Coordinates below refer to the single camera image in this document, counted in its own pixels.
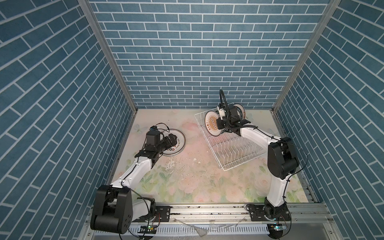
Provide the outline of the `white wire dish rack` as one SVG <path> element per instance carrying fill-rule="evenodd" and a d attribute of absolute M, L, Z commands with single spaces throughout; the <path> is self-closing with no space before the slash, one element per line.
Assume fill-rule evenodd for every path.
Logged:
<path fill-rule="evenodd" d="M 222 133 L 217 137 L 212 136 L 205 125 L 207 113 L 208 111 L 197 113 L 195 119 L 220 169 L 228 171 L 267 156 L 267 147 L 262 147 L 236 134 Z"/>

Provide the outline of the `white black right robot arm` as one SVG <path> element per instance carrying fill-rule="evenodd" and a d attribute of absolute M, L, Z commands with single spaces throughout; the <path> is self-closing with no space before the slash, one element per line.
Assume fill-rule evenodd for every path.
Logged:
<path fill-rule="evenodd" d="M 205 117 L 206 129 L 211 135 L 229 132 L 245 138 L 267 151 L 267 167 L 272 174 L 270 190 L 265 198 L 265 217 L 273 221 L 286 211 L 288 184 L 300 165 L 297 147 L 289 137 L 274 137 L 254 126 L 245 118 L 241 105 L 220 103 L 213 111 L 215 118 Z"/>

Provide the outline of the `orange sunburst small plate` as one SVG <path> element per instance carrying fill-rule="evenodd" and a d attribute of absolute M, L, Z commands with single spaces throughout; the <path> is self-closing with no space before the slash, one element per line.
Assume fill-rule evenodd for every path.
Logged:
<path fill-rule="evenodd" d="M 222 134 L 223 130 L 220 130 L 217 124 L 217 120 L 220 119 L 220 115 L 215 111 L 208 111 L 205 114 L 205 127 L 211 136 L 218 137 Z"/>

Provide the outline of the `large red character plate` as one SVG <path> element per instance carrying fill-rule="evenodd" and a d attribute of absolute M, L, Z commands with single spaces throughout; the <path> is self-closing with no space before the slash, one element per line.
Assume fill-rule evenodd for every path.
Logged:
<path fill-rule="evenodd" d="M 164 131 L 163 134 L 164 134 L 165 137 L 169 136 L 170 134 L 173 134 L 173 135 L 175 135 L 177 137 L 176 145 L 171 147 L 170 149 L 164 151 L 163 155 L 167 156 L 167 157 L 170 157 L 170 156 L 175 156 L 175 155 L 181 153 L 182 150 L 186 146 L 186 137 L 185 137 L 185 135 L 180 130 L 176 130 L 176 129 L 170 129 L 169 132 L 168 131 Z"/>

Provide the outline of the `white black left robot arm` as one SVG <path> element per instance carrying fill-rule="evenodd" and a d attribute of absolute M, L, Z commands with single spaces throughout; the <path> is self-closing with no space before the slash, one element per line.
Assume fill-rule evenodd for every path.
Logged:
<path fill-rule="evenodd" d="M 101 185 L 97 191 L 90 228 L 124 234 L 139 218 L 151 221 L 156 216 L 156 202 L 135 191 L 142 178 L 153 168 L 160 155 L 178 144 L 178 137 L 152 130 L 147 133 L 144 148 L 135 155 L 134 163 L 116 181 Z"/>

